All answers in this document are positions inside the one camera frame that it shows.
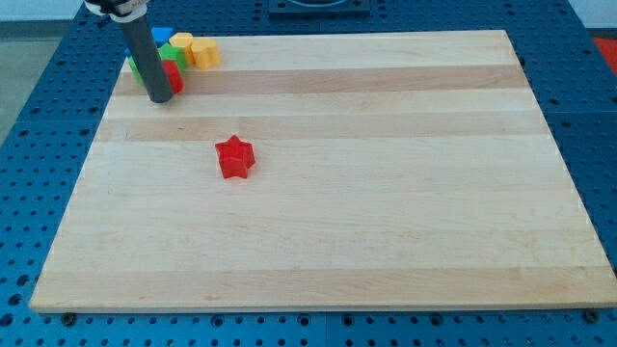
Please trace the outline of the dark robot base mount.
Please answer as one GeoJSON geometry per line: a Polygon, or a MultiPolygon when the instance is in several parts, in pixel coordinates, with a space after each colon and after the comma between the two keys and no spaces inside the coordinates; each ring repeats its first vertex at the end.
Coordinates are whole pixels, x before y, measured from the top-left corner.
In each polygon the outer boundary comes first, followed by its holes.
{"type": "Polygon", "coordinates": [[[269,0],[270,18],[370,14],[371,0],[269,0]]]}

